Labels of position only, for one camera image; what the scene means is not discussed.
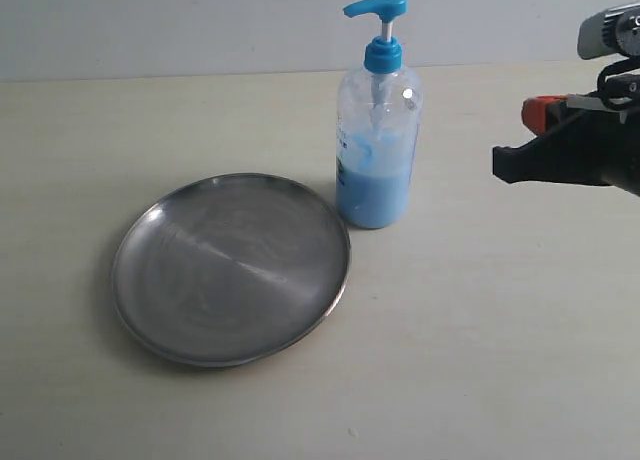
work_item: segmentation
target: table surface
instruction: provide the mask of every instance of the table surface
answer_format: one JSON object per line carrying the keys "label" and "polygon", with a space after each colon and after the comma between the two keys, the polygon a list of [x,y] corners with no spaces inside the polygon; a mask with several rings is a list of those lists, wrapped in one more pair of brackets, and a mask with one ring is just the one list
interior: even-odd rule
{"label": "table surface", "polygon": [[351,232],[310,336],[223,371],[129,339],[114,249],[212,175],[331,198],[341,73],[0,85],[0,457],[636,460],[640,200],[491,174],[492,146],[531,138],[525,97],[589,91],[601,66],[420,69],[408,215]]}

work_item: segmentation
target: stainless steel plate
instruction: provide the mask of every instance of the stainless steel plate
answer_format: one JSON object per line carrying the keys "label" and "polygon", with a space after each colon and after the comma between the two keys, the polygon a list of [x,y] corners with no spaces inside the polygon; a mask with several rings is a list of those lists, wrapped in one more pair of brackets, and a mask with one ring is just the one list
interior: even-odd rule
{"label": "stainless steel plate", "polygon": [[112,269],[116,308],[174,361],[239,365],[278,352],[337,304],[350,261],[337,213],[307,187],[261,174],[176,190],[133,225]]}

